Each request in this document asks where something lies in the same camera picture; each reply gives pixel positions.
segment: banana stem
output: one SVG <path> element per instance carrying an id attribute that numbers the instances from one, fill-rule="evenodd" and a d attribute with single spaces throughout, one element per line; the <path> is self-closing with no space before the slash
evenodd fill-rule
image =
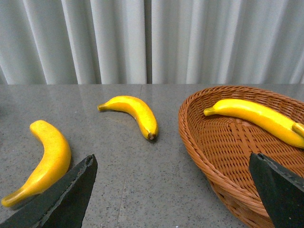
<path id="1" fill-rule="evenodd" d="M 205 116 L 214 115 L 214 114 L 215 114 L 215 109 L 213 107 L 204 109 Z"/>
<path id="2" fill-rule="evenodd" d="M 304 124 L 302 123 L 294 123 L 292 125 L 292 129 L 296 132 L 299 136 L 304 138 Z"/>
<path id="3" fill-rule="evenodd" d="M 153 140 L 155 138 L 156 138 L 156 134 L 153 134 L 153 133 L 148 134 L 148 139 Z"/>
<path id="4" fill-rule="evenodd" d="M 104 110 L 107 109 L 107 107 L 105 106 L 105 104 L 100 104 L 98 107 L 97 107 L 98 111 L 102 112 Z"/>
<path id="5" fill-rule="evenodd" d="M 1 204 L 5 207 L 11 207 L 23 199 L 27 197 L 27 194 L 25 193 L 23 188 L 18 189 L 17 191 L 13 192 L 12 194 L 4 197 L 1 200 Z"/>

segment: speckled granite surface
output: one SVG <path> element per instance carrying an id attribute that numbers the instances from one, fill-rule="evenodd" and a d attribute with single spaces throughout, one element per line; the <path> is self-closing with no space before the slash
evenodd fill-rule
<path id="1" fill-rule="evenodd" d="M 191 160 L 178 109 L 214 85 L 0 85 L 0 197 L 25 182 L 43 154 L 29 125 L 44 119 L 68 139 L 77 164 L 95 154 L 98 173 L 84 228 L 241 228 Z M 302 85 L 254 85 L 304 100 Z M 97 105 L 116 95 L 144 100 L 159 123 L 154 143 L 128 114 Z M 0 206 L 0 222 L 15 210 Z"/>

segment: white curtain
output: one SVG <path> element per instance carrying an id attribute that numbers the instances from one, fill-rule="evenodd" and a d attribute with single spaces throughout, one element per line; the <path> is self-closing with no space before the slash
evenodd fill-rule
<path id="1" fill-rule="evenodd" d="M 304 83 L 303 0 L 2 0 L 0 84 Z"/>

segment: banana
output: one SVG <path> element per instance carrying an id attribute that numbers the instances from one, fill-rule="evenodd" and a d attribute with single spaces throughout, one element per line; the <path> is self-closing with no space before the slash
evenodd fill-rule
<path id="1" fill-rule="evenodd" d="M 143 136 L 152 140 L 158 134 L 158 124 L 150 107 L 141 99 L 133 96 L 116 96 L 104 104 L 100 104 L 98 110 L 115 110 L 126 112 L 137 121 Z"/>
<path id="2" fill-rule="evenodd" d="M 30 131 L 44 146 L 43 157 L 25 184 L 1 201 L 11 207 L 20 201 L 44 192 L 65 175 L 71 161 L 71 150 L 62 133 L 51 124 L 37 120 Z"/>
<path id="3" fill-rule="evenodd" d="M 204 110 L 204 115 L 238 117 L 262 127 L 283 142 L 304 148 L 304 125 L 264 105 L 242 99 L 222 99 Z"/>

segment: brown wicker basket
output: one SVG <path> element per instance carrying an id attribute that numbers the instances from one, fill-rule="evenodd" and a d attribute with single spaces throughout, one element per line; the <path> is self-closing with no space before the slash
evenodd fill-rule
<path id="1" fill-rule="evenodd" d="M 263 153 L 304 177 L 304 151 L 292 147 L 253 123 L 203 110 L 224 98 L 239 98 L 271 107 L 304 123 L 304 103 L 248 86 L 217 86 L 188 97 L 179 110 L 179 132 L 186 149 L 206 174 L 227 208 L 249 227 L 274 227 L 251 178 L 252 152 Z"/>

